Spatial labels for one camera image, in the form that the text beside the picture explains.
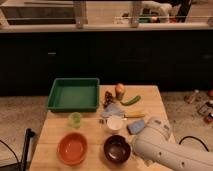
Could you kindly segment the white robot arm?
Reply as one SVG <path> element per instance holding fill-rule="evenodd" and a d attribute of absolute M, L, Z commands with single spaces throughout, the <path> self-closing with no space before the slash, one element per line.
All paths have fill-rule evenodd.
<path fill-rule="evenodd" d="M 213 171 L 213 153 L 172 143 L 170 136 L 169 122 L 151 117 L 133 138 L 133 152 L 173 171 Z"/>

